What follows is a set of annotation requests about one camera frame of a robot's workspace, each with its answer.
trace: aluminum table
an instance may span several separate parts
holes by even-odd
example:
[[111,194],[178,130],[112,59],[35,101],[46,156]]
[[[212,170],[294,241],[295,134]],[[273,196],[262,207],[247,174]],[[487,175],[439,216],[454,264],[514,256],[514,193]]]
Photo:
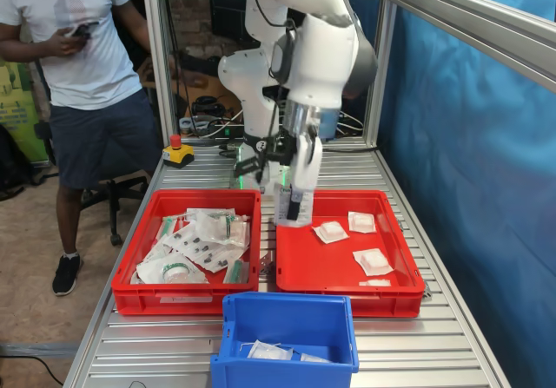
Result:
[[[344,139],[327,147],[364,147]],[[234,160],[218,148],[196,148],[182,170],[156,170],[76,358],[65,388],[210,388],[219,317],[127,316],[116,310],[110,281],[150,195],[159,189],[230,187]],[[387,194],[417,267],[432,292],[416,319],[355,319],[360,370],[356,388],[509,387],[479,327],[380,152],[325,153],[319,187],[377,189]],[[273,202],[262,200],[261,257],[274,257]],[[260,291],[273,291],[261,276]]]

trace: hand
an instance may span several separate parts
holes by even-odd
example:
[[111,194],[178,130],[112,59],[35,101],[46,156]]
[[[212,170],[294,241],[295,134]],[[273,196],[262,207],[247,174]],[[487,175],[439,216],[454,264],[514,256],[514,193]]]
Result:
[[88,37],[64,36],[72,30],[72,28],[57,30],[48,41],[45,41],[46,56],[72,56],[85,48]]
[[[170,70],[170,78],[175,80],[175,58],[174,56],[168,56],[168,67]],[[177,69],[177,78],[178,80],[182,79],[182,68],[178,67]]]

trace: dark shorts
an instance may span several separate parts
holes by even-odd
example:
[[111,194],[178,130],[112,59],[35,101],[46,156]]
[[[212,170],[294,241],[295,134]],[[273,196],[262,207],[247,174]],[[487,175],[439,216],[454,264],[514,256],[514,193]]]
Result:
[[105,109],[52,106],[50,128],[60,183],[69,188],[93,187],[108,180],[101,178],[101,163],[109,160],[104,151],[110,140],[138,169],[155,171],[162,155],[155,118],[142,90]]

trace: red tray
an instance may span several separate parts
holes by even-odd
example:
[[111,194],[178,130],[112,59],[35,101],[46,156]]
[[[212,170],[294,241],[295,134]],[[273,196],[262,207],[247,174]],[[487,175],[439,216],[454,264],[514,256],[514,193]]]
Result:
[[[188,208],[234,208],[251,216],[251,245],[243,254],[250,262],[247,284],[222,284],[226,270],[203,270],[209,284],[131,285],[131,276],[149,252],[162,217]],[[257,291],[261,252],[261,195],[253,190],[163,190],[153,193],[112,280],[120,314],[222,314],[222,299],[233,293]]]
[[[374,214],[377,233],[349,232],[348,212]],[[339,221],[349,239],[325,245],[312,227],[276,228],[276,285],[288,293],[341,294],[351,298],[358,317],[416,317],[425,282],[388,198],[381,191],[316,191],[313,226]],[[368,277],[353,252],[378,247],[391,273]],[[359,286],[369,279],[389,279],[392,286]]]

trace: green poster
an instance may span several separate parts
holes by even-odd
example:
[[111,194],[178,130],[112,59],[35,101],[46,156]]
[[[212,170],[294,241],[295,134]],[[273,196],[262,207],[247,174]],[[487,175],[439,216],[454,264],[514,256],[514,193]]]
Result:
[[48,160],[43,141],[35,136],[37,122],[27,69],[23,64],[0,60],[0,124],[31,162]]

